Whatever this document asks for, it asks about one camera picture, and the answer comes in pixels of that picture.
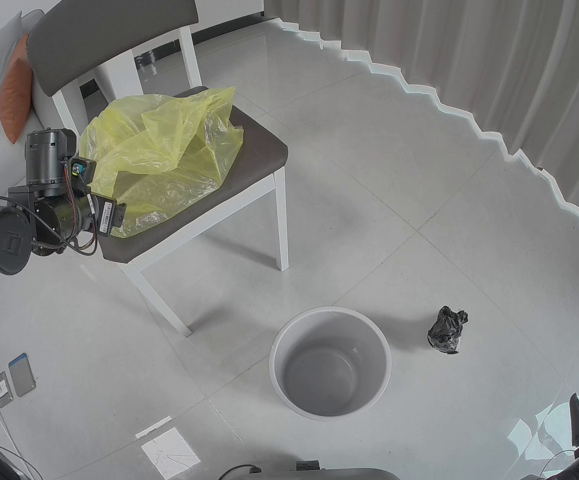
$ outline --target orange pillow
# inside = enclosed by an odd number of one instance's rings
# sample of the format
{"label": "orange pillow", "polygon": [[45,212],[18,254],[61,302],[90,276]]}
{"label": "orange pillow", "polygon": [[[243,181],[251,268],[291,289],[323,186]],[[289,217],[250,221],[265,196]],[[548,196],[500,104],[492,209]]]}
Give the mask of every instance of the orange pillow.
{"label": "orange pillow", "polygon": [[13,49],[0,93],[0,118],[12,144],[21,135],[31,105],[31,66],[27,60],[27,34]]}

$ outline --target crumpled black bag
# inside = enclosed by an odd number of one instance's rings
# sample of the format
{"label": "crumpled black bag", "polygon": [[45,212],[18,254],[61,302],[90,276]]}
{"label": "crumpled black bag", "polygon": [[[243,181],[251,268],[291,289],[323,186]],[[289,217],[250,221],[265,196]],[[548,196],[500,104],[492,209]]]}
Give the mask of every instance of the crumpled black bag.
{"label": "crumpled black bag", "polygon": [[436,323],[427,333],[427,340],[432,348],[445,354],[458,354],[459,340],[463,332],[463,324],[468,321],[464,311],[454,313],[449,307],[443,306],[439,311]]}

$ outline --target curtain fold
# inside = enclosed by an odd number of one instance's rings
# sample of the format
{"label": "curtain fold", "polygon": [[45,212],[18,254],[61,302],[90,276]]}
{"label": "curtain fold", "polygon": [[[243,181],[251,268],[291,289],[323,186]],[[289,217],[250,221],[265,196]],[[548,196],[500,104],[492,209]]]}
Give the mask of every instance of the curtain fold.
{"label": "curtain fold", "polygon": [[523,149],[579,206],[579,0],[264,0]]}

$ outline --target white trash bin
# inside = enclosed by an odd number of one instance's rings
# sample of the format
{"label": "white trash bin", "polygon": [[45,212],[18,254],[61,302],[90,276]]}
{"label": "white trash bin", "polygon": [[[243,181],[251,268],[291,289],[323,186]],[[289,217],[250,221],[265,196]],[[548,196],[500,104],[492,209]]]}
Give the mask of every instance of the white trash bin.
{"label": "white trash bin", "polygon": [[390,346],[374,322],[351,309],[310,309],[287,322],[269,353],[281,400],[301,416],[329,421],[372,406],[390,380]]}

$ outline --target tied trash bag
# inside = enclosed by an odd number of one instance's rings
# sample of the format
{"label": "tied trash bag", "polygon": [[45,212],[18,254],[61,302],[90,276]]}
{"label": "tied trash bag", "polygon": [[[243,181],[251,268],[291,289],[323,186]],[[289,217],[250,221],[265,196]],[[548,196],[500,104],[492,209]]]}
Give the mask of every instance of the tied trash bag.
{"label": "tied trash bag", "polygon": [[229,122],[233,101],[233,87],[126,96],[89,123],[79,155],[96,160],[92,192],[127,204],[114,236],[171,219],[221,186],[243,144]]}
{"label": "tied trash bag", "polygon": [[464,311],[454,313],[447,306],[439,311],[436,323],[427,333],[427,340],[433,348],[445,354],[458,354],[459,341],[463,324],[468,321],[468,314]]}

